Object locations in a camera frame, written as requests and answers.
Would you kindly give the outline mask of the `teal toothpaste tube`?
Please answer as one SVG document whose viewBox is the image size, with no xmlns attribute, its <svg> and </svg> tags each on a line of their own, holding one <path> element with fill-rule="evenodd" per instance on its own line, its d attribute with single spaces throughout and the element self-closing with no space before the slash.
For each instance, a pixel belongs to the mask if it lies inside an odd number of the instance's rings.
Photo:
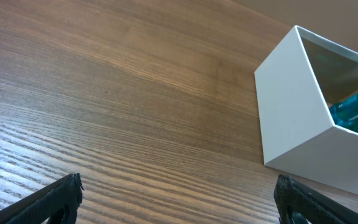
<svg viewBox="0 0 358 224">
<path fill-rule="evenodd" d="M 347 127 L 358 120 L 358 92 L 329 109 L 335 124 Z"/>
</svg>

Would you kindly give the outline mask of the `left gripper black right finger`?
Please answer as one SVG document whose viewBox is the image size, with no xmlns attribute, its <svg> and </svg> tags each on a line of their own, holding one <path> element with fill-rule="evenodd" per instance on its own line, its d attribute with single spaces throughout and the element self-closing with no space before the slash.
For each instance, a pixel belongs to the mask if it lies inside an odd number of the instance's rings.
<svg viewBox="0 0 358 224">
<path fill-rule="evenodd" d="M 358 213 L 289 175 L 278 176 L 273 197 L 280 224 L 358 224 Z"/>
</svg>

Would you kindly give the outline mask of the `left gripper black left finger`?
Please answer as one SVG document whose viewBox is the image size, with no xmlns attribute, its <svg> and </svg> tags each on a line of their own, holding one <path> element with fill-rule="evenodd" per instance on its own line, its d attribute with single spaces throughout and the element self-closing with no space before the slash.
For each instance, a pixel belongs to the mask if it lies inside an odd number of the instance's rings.
<svg viewBox="0 0 358 224">
<path fill-rule="evenodd" d="M 0 224 L 74 224 L 82 203 L 80 174 L 68 174 L 0 210 Z"/>
</svg>

